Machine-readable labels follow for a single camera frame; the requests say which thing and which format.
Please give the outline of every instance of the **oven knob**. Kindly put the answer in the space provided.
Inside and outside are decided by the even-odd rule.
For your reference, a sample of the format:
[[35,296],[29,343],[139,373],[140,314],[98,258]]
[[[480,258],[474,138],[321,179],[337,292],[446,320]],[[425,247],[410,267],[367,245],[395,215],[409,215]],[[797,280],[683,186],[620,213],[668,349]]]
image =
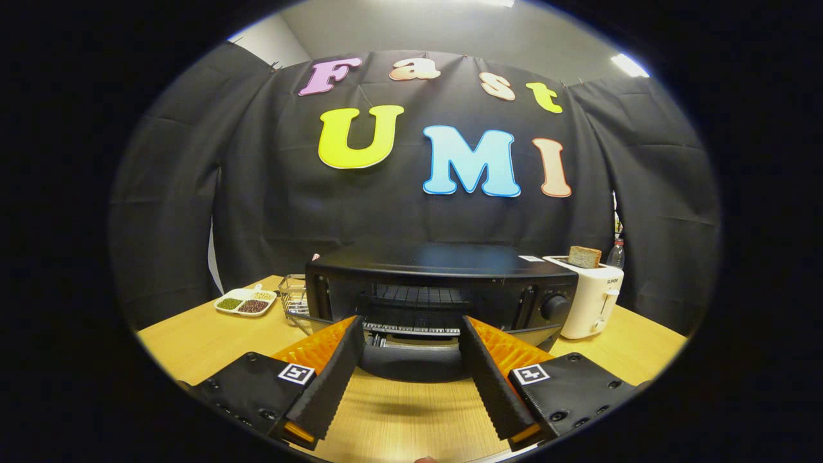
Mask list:
[[569,311],[571,308],[571,303],[568,299],[561,296],[560,294],[552,294],[546,298],[543,302],[543,305],[540,306],[540,315],[543,316],[546,320],[551,320],[551,318],[563,311]]

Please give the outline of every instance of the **blue letter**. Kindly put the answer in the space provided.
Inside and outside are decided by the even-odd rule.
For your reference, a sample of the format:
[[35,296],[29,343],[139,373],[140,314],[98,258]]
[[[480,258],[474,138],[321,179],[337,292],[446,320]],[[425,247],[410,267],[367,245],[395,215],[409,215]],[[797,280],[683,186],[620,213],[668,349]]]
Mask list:
[[451,166],[468,193],[477,188],[480,175],[486,169],[483,193],[508,198],[520,195],[509,150],[514,141],[511,133],[486,130],[474,152],[454,127],[432,125],[423,129],[423,134],[431,139],[431,178],[423,184],[426,193],[452,194],[458,190],[458,184],[449,176]]

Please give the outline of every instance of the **toaster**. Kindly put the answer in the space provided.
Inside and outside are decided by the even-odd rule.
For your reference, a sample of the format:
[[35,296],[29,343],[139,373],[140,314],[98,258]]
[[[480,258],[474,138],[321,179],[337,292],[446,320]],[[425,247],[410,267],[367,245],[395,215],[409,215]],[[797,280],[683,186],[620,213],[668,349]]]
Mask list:
[[463,316],[549,350],[572,307],[578,273],[508,246],[357,243],[305,268],[316,325],[363,316],[360,367],[399,381],[468,377]]
[[570,264],[568,256],[544,256],[543,259],[573,270],[579,276],[577,292],[560,335],[580,339],[606,329],[620,295],[623,270],[604,264],[595,269],[582,269]]

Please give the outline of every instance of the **black curtain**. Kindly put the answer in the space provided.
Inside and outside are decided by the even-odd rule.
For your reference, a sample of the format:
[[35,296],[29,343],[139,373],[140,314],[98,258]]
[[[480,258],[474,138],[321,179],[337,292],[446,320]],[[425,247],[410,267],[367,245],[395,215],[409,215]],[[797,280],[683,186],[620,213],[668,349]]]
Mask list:
[[619,304],[681,334],[709,306],[721,259],[721,211],[709,156],[654,80],[570,88],[609,167],[624,224]]
[[112,188],[109,252],[136,329],[218,295],[207,249],[221,158],[269,75],[223,44],[181,74],[134,129]]
[[[297,95],[314,63],[354,57],[362,64],[331,91]],[[434,60],[441,75],[403,82],[388,77],[393,63],[415,57]],[[635,153],[630,147],[638,143],[700,146],[696,137],[678,132],[688,128],[685,119],[659,122],[679,113],[648,79],[567,89],[522,69],[425,51],[348,54],[278,72],[255,59],[240,47],[220,47],[181,76],[135,132],[114,190],[110,228],[120,296],[138,329],[215,296],[207,268],[212,215],[217,266],[228,290],[270,274],[302,273],[313,253],[357,241],[376,246],[397,240],[489,243],[534,255],[561,255],[577,245],[606,255],[613,242],[612,189],[628,240],[620,303],[685,333],[697,307],[708,300],[708,286],[700,282],[713,275],[717,263],[703,256],[716,253],[718,244],[716,239],[682,243],[690,232],[678,228],[682,220],[677,220],[710,222],[704,215],[716,211],[710,189],[696,192],[702,202],[686,198],[695,193],[695,179],[711,185],[710,177],[702,176],[705,154],[651,151],[644,162],[630,161]],[[231,72],[218,78],[212,68]],[[515,100],[483,91],[480,72],[505,77]],[[530,82],[555,91],[554,101],[563,111],[544,110],[525,87]],[[614,108],[621,105],[615,101],[627,88],[648,97],[618,117]],[[320,115],[346,107],[360,110],[348,144],[363,148],[374,136],[369,109],[377,105],[405,110],[398,116],[391,154],[365,169],[325,165],[318,156]],[[427,194],[422,185],[430,177],[432,146],[423,128],[431,125],[455,127],[471,149],[487,130],[511,133],[521,194],[493,197],[479,186],[469,194],[454,173],[455,193]],[[688,143],[681,143],[684,137]],[[545,178],[534,138],[563,145],[571,196],[541,192]],[[672,209],[662,213],[654,200]],[[689,215],[679,204],[702,209],[689,208]],[[658,216],[677,218],[670,223]],[[693,273],[701,264],[707,269]],[[660,275],[660,269],[670,274]],[[683,283],[689,278],[694,283]]]

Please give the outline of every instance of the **grains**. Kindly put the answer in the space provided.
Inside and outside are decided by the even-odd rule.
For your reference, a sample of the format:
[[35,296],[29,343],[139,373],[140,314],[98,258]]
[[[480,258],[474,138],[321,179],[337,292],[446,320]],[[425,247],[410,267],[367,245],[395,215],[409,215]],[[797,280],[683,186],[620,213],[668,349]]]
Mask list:
[[254,299],[249,299],[243,304],[239,309],[238,312],[245,312],[245,313],[257,313],[260,311],[265,310],[268,307],[269,302],[266,301],[255,301]]
[[254,299],[260,299],[261,301],[271,301],[274,299],[274,294],[270,292],[256,292],[252,297]]
[[225,309],[227,311],[232,311],[232,310],[235,309],[235,307],[240,305],[241,302],[242,301],[240,299],[232,299],[231,297],[229,297],[229,298],[223,299],[223,301],[221,301],[219,304],[217,304],[217,306],[220,307],[221,309]]

